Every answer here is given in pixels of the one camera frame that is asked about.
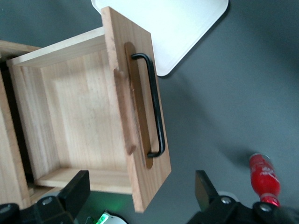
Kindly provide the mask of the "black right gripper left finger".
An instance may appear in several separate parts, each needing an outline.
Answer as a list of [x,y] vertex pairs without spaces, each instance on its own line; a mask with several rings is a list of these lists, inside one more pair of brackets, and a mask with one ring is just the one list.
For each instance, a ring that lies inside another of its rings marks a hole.
[[57,196],[47,196],[35,203],[38,224],[73,224],[90,195],[89,171],[79,171]]

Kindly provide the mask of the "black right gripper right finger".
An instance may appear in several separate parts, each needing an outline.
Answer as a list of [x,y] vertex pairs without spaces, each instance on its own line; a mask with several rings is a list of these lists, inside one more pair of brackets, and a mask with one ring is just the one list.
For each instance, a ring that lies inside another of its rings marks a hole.
[[195,196],[200,211],[189,221],[190,224],[256,224],[253,210],[245,207],[230,196],[220,195],[206,172],[195,172]]

